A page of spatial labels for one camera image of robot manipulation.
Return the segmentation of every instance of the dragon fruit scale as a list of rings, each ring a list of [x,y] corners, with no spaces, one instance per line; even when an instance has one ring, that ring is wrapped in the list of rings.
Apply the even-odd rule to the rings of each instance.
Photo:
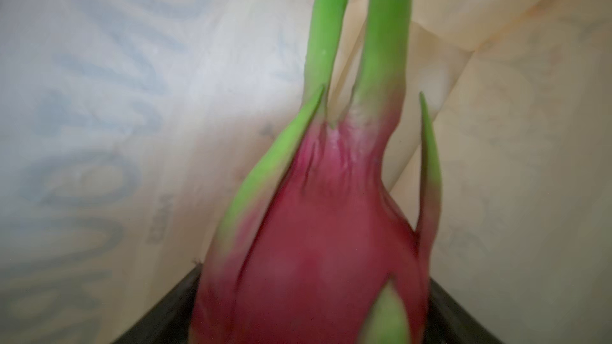
[[[327,120],[348,0],[315,0],[302,107],[238,190],[203,265],[191,344],[420,343],[441,175],[423,94],[413,230],[381,181],[405,93],[411,0],[370,0],[350,103]]]

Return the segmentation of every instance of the pitaya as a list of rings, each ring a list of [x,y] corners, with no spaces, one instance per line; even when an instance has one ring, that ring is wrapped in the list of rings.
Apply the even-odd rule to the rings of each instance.
[[[361,67],[327,120],[348,0],[315,0],[302,108],[238,190],[204,262],[190,343],[420,343],[440,164],[423,94],[416,230],[381,181],[405,93],[411,0],[370,0]]]

